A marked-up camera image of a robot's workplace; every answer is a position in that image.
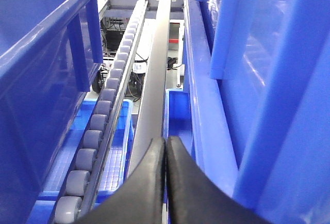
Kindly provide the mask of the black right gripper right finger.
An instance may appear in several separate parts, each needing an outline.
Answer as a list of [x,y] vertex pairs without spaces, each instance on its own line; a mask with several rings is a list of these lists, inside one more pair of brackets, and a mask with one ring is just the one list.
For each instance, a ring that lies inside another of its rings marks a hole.
[[171,223],[268,223],[217,188],[178,136],[167,140],[167,186]]

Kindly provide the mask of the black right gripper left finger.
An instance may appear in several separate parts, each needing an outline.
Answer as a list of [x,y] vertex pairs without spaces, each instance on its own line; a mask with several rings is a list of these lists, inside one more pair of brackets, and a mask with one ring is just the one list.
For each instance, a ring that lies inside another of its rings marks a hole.
[[76,223],[162,223],[166,142],[153,138],[124,184]]

